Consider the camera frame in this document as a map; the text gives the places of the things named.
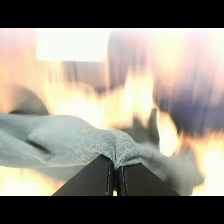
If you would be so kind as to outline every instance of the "crumpled cloth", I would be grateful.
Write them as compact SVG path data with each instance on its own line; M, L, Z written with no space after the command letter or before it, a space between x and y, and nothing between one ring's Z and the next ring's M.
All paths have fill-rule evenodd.
M100 130L73 116L0 114L0 166L38 170L67 181L103 154L120 166L143 163L180 195L203 182L188 150L165 157L119 130Z

